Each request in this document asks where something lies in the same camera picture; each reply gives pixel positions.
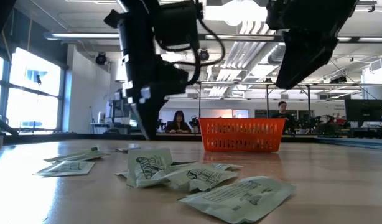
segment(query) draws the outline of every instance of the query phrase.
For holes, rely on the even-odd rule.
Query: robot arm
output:
[[[337,35],[359,0],[269,0],[266,23],[283,33],[286,50],[276,85],[290,89],[327,64]]]
[[[105,19],[118,29],[122,63],[127,80],[123,98],[128,99],[133,113],[147,139],[156,136],[156,121],[167,95],[185,93],[187,85],[197,82],[200,68],[223,60],[225,49],[202,21],[202,5],[196,0],[160,6],[158,0],[117,0],[125,13],[112,11]],[[268,0],[266,23],[272,30],[284,32],[286,53],[277,79],[279,88],[289,89],[319,67],[328,63],[338,43],[337,34],[349,18],[358,0]],[[202,64],[199,59],[197,20],[221,45],[217,61]],[[192,50],[195,73],[188,81],[185,70],[175,68],[156,55],[154,39],[160,48],[179,52]],[[171,47],[188,45],[181,49]]]

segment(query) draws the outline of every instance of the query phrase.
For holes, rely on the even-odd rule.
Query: table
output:
[[[350,128],[350,138],[382,139],[382,128]]]
[[[86,176],[31,175],[48,157],[129,143],[167,147],[175,161],[244,166],[240,178],[265,175],[295,185],[296,193],[259,224],[382,223],[382,151],[326,144],[282,143],[278,153],[204,152],[201,142],[76,140],[0,149],[1,223],[223,223],[177,202],[186,194],[165,187],[133,189],[113,175],[127,154],[95,161]]]
[[[118,123],[109,123],[109,124],[101,124],[101,123],[90,123],[91,129],[90,129],[90,134],[97,134],[96,132],[97,128],[105,128],[105,131],[107,131],[109,128],[117,128],[117,129],[122,129],[121,134],[129,134],[131,132],[131,126],[128,124],[118,124]]]

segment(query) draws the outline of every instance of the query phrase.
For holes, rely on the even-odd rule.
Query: woman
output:
[[[184,121],[183,111],[176,111],[173,121],[165,128],[167,133],[191,133],[190,127]]]

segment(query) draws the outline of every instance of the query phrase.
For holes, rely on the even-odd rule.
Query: orange plastic basket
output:
[[[285,119],[200,118],[206,151],[276,152]]]

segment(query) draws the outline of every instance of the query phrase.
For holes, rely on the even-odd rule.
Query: black hair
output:
[[[281,102],[279,102],[278,103],[278,107],[280,107],[282,104],[284,104],[285,103],[285,106],[287,106],[287,104],[286,104],[286,102],[285,101],[281,101]]]
[[[184,113],[183,111],[176,111],[176,113],[174,113],[174,117],[173,117],[173,123],[177,123],[177,115],[181,115],[183,117],[183,119],[181,120],[181,123],[184,123]]]

